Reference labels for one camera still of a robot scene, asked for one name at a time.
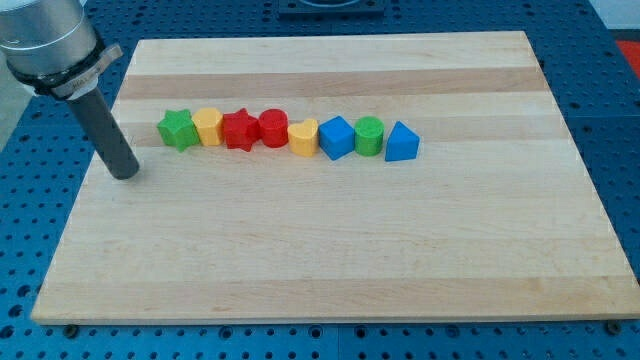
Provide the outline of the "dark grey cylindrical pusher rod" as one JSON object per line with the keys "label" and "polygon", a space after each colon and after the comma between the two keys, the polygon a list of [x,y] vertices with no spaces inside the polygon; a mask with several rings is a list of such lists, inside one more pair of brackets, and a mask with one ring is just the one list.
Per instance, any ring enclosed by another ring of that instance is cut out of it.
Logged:
{"label": "dark grey cylindrical pusher rod", "polygon": [[99,88],[66,101],[111,176],[132,178],[140,165]]}

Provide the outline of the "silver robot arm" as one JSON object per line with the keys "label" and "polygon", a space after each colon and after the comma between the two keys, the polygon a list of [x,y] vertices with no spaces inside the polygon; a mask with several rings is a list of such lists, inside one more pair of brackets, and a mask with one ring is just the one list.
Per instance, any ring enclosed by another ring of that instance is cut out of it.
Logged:
{"label": "silver robot arm", "polygon": [[129,179],[139,171],[98,88],[101,74],[123,52],[104,43],[81,1],[3,1],[1,51],[18,82],[68,104],[112,177]]}

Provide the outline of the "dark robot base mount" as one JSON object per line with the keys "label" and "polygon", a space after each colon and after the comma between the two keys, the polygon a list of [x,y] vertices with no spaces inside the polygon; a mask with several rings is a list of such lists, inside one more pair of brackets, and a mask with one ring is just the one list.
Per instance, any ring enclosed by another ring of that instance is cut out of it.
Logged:
{"label": "dark robot base mount", "polygon": [[388,0],[277,0],[274,9],[279,18],[378,16],[384,13],[387,3]]}

